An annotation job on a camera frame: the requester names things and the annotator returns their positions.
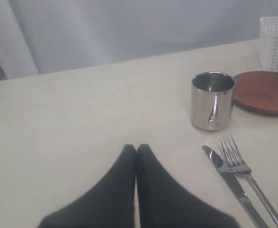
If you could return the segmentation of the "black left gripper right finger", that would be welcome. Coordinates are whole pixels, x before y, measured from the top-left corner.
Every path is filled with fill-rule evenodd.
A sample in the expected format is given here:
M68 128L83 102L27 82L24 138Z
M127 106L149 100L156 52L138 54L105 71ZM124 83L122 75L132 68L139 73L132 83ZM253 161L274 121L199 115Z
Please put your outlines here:
M136 155L137 194L143 228L225 228L227 215L182 187L148 144Z

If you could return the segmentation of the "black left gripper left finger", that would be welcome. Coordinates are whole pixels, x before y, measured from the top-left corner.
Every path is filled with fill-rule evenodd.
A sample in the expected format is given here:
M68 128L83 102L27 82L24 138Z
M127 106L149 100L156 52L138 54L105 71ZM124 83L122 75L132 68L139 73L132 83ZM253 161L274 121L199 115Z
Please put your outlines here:
M136 149L126 144L102 179L44 217L40 228L133 228Z

